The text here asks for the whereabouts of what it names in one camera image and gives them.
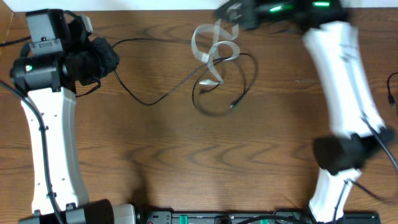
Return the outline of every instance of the white wall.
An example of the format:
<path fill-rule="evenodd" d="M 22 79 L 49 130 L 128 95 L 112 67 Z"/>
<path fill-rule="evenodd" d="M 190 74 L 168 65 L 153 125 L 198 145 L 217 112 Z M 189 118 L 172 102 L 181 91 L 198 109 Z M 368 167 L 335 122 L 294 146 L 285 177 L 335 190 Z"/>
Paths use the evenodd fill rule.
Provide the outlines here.
<path fill-rule="evenodd" d="M 14 12 L 216 9 L 226 0 L 3 0 Z M 398 7 L 398 0 L 342 0 L 349 7 Z"/>

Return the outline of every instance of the white plastic strip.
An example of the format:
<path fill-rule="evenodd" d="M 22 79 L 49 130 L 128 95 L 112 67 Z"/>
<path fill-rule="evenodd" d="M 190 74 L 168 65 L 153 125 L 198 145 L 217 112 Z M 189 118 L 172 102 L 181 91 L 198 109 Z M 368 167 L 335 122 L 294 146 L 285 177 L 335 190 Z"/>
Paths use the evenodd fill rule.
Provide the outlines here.
<path fill-rule="evenodd" d="M 219 75 L 219 73 L 217 72 L 217 69 L 214 67 L 214 64 L 213 64 L 214 59 L 220 58 L 220 55 L 218 54 L 218 47 L 220 45 L 224 44 L 224 45 L 230 46 L 233 51 L 232 55 L 225 60 L 235 59 L 239 56 L 239 53 L 240 53 L 239 47 L 234 42 L 231 41 L 238 37 L 239 25 L 233 26 L 232 34 L 230 34 L 226 30 L 221 28 L 220 24 L 221 24 L 221 19 L 217 20 L 215 25 L 202 24 L 196 28 L 196 30 L 194 31 L 193 36 L 192 36 L 191 48 L 192 48 L 193 55 L 195 56 L 196 59 L 200 60 L 201 62 L 207 63 L 209 71 L 218 80 L 218 82 L 215 82 L 213 80 L 203 80 L 200 82 L 200 84 L 202 84 L 202 85 L 218 85 L 218 84 L 224 83 L 224 80 Z M 202 52 L 197 47 L 196 36 L 198 34 L 202 34 L 202 33 L 213 33 L 213 45 L 211 46 L 208 53 Z M 219 40 L 220 36 L 224 37 L 226 40 L 219 42 L 218 40 Z"/>

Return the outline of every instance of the wooden table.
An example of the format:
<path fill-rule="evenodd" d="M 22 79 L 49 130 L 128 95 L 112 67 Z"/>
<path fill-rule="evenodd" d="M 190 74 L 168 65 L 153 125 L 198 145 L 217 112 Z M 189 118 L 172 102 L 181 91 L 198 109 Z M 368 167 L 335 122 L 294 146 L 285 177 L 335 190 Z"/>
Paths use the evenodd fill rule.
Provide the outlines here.
<path fill-rule="evenodd" d="M 398 128 L 387 101 L 386 78 L 398 70 L 398 9 L 353 9 L 363 63 L 380 114 Z M 213 23 L 211 11 L 86 12 L 95 35 L 113 44 L 121 39 L 156 37 L 190 40 L 195 28 Z M 113 74 L 103 87 L 77 99 L 76 140 L 80 167 L 91 200 L 134 203 L 174 210 L 253 211 L 303 208 L 315 190 L 318 166 L 312 141 L 330 133 L 328 110 L 313 62 L 299 35 L 273 34 L 285 24 L 241 31 L 236 43 L 259 61 L 254 88 L 222 117 L 197 111 L 191 101 L 192 78 L 155 106 L 142 106 Z M 16 13 L 7 40 L 29 35 Z M 211 44 L 209 38 L 200 42 Z M 117 47 L 121 78 L 137 96 L 153 101 L 201 63 L 189 41 L 130 42 Z M 6 47 L 1 79 L 22 44 Z M 250 61 L 240 59 L 252 71 Z M 242 90 L 233 63 L 225 63 L 226 84 L 203 97 L 209 109 L 228 107 Z M 392 91 L 398 91 L 392 82 Z M 80 87 L 78 92 L 91 88 Z M 0 89 L 0 223 L 31 214 L 34 171 L 30 136 L 18 100 Z M 398 156 L 397 145 L 391 146 Z M 397 177 L 383 153 L 369 160 L 360 182 L 389 196 Z M 377 210 L 383 223 L 397 223 L 396 205 L 385 205 L 354 188 L 347 210 Z"/>

